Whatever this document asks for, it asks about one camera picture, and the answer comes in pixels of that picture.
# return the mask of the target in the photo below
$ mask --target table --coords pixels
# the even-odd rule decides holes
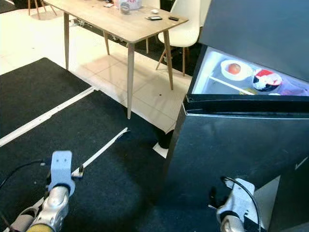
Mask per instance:
[[[159,10],[163,20],[150,21],[145,17],[153,16],[153,8],[143,6],[130,14],[121,14],[115,7],[104,7],[98,0],[44,0],[64,12],[64,42],[66,69],[69,67],[69,15],[75,16],[103,31],[105,44],[108,49],[108,34],[111,34],[128,44],[127,57],[127,118],[131,118],[133,73],[134,73],[134,44],[151,36],[164,33],[165,49],[169,71],[170,88],[173,90],[172,61],[169,45],[169,29],[188,21],[187,18],[172,15],[170,12]],[[169,16],[179,18],[179,21],[169,20]]]

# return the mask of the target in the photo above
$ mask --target white bowl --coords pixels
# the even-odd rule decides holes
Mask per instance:
[[[237,74],[231,74],[230,72],[228,72],[227,69],[231,64],[238,64],[240,66],[240,72]],[[244,79],[252,75],[253,70],[249,65],[243,62],[228,59],[221,62],[221,73],[223,74],[223,76],[230,80],[243,81]]]

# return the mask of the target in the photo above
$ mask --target refrigerator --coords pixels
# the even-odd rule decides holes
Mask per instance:
[[[169,147],[162,207],[210,216],[208,205],[230,193],[220,177],[259,189],[308,162],[308,11],[302,0],[211,2]]]

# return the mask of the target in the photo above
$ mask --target white floor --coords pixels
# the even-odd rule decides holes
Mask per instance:
[[[55,16],[49,6],[0,14],[0,74],[47,57],[65,67],[63,13]],[[109,41],[108,56],[103,37],[78,26],[70,27],[69,71],[126,105],[127,48]],[[191,77],[173,70],[174,90],[169,88],[165,65],[135,53],[133,112],[165,132],[175,126]]]

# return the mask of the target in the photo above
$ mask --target black cable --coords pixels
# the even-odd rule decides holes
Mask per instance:
[[[1,184],[0,184],[0,189],[3,187],[3,185],[5,184],[5,182],[7,182],[7,180],[8,180],[14,173],[16,173],[19,169],[24,168],[24,167],[27,167],[27,166],[32,165],[32,164],[35,164],[35,163],[40,163],[40,164],[43,164],[43,165],[46,164],[45,161],[44,161],[43,159],[36,159],[36,160],[33,160],[33,161],[29,162],[29,163],[25,163],[25,164],[22,164],[22,165],[18,166],[17,168],[13,169],[13,170],[5,177],[5,179],[1,182]]]
[[[256,210],[256,216],[257,216],[257,224],[259,226],[259,232],[261,232],[261,228],[262,228],[262,223],[261,223],[261,218],[260,218],[260,210],[259,210],[259,207],[253,197],[253,195],[249,192],[249,190],[247,190],[246,187],[244,187],[240,182],[238,182],[237,180],[234,180],[233,178],[231,177],[227,177],[227,176],[224,176],[222,177],[222,180],[229,180],[229,181],[232,181],[234,184],[237,184],[238,186],[240,186],[243,190],[245,190],[245,192],[249,195],[249,197],[251,198],[254,206],[255,206],[255,210]]]

